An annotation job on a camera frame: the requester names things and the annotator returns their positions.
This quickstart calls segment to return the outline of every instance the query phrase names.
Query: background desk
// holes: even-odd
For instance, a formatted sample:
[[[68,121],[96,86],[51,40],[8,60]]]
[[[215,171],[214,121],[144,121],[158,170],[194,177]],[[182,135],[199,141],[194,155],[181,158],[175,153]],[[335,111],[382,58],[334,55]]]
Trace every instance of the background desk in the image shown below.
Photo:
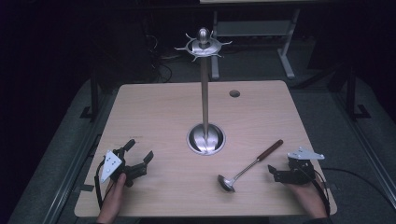
[[[240,91],[238,98],[230,96]],[[209,83],[209,122],[226,134],[224,149],[200,156],[187,145],[187,132],[202,122],[201,84],[124,85],[107,121],[85,181],[93,185],[99,162],[108,149],[130,139],[134,147],[125,154],[134,165],[152,150],[148,174],[137,178],[124,192],[121,216],[208,217],[284,216],[303,214],[288,189],[274,182],[267,164],[288,169],[287,152],[312,148],[286,84],[282,81]],[[236,193],[225,192],[218,175],[233,177],[278,139],[284,144],[241,176]],[[321,173],[317,161],[313,161]],[[332,213],[336,205],[332,195]],[[82,191],[75,213],[99,213],[94,191]]]

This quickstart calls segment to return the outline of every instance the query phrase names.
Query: person's left hand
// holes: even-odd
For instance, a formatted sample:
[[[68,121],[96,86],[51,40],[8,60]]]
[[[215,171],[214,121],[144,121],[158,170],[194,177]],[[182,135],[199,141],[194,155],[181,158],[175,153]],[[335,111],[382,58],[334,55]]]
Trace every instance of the person's left hand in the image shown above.
[[[102,210],[96,222],[98,223],[113,223],[120,212],[122,205],[122,193],[126,180],[126,174],[121,174],[117,182],[112,180],[107,186],[105,201],[102,205]]]

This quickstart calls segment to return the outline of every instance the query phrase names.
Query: ladle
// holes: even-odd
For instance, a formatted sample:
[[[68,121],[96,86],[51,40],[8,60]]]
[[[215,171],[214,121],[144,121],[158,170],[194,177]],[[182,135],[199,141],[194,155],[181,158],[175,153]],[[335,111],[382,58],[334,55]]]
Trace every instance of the ladle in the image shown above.
[[[224,176],[219,175],[218,176],[218,181],[221,184],[221,186],[231,192],[235,192],[235,189],[233,188],[233,183],[236,181],[236,179],[239,178],[244,172],[246,172],[248,169],[250,169],[254,164],[256,164],[259,161],[264,160],[269,154],[271,154],[275,149],[279,148],[283,144],[283,140],[279,139],[277,142],[275,142],[271,147],[268,147],[267,150],[265,150],[253,163],[251,163],[245,170],[243,170],[241,173],[237,174],[233,179],[226,179]]]

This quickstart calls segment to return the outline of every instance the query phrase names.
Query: brown wooden handle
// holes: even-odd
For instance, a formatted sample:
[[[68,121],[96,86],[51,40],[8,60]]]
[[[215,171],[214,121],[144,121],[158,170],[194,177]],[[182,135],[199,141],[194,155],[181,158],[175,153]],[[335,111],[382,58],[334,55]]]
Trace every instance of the brown wooden handle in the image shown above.
[[[258,158],[257,161],[262,161],[267,157],[269,154],[271,154],[275,149],[279,148],[283,144],[283,140],[279,139],[277,142],[275,142],[271,147],[268,147],[267,150],[265,150]]]

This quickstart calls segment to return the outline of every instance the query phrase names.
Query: hand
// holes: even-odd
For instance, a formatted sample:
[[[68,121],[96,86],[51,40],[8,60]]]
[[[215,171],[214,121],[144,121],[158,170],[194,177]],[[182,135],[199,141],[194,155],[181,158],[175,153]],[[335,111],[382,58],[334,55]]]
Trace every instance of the hand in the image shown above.
[[[107,186],[105,201],[96,222],[113,223],[120,212],[122,205],[122,192],[126,180],[126,174],[121,174],[117,182],[110,180]]]
[[[314,184],[309,182],[304,185],[284,184],[297,198],[306,213],[312,218],[327,217],[326,208]]]

